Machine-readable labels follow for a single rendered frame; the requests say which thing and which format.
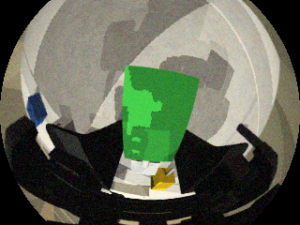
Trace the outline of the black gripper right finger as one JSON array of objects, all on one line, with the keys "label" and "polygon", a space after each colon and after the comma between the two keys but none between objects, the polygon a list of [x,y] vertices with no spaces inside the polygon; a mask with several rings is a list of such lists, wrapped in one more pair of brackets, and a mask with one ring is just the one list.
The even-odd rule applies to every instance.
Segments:
[{"label": "black gripper right finger", "polygon": [[179,176],[177,180],[179,180],[180,194],[194,191],[196,185],[210,176],[222,161],[226,158],[235,158],[236,155],[239,157],[245,154],[247,149],[246,142],[214,146],[187,129],[179,150],[173,157],[176,162],[177,176]]}]

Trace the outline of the blue tray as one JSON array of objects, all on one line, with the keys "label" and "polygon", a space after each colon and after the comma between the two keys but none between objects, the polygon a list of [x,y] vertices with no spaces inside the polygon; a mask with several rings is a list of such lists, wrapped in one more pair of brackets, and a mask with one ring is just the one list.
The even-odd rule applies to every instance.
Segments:
[{"label": "blue tray", "polygon": [[38,127],[45,120],[48,114],[45,112],[45,106],[42,104],[39,93],[27,97],[26,112],[27,116],[30,116],[30,120],[34,121],[35,127]]}]

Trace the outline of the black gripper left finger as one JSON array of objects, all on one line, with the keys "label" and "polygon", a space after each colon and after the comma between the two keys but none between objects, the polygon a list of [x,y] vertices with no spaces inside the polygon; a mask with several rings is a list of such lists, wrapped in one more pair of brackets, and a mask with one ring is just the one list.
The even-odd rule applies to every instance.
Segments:
[{"label": "black gripper left finger", "polygon": [[80,134],[54,124],[46,125],[46,132],[53,146],[85,161],[102,188],[110,191],[124,151],[123,120],[89,134]]}]

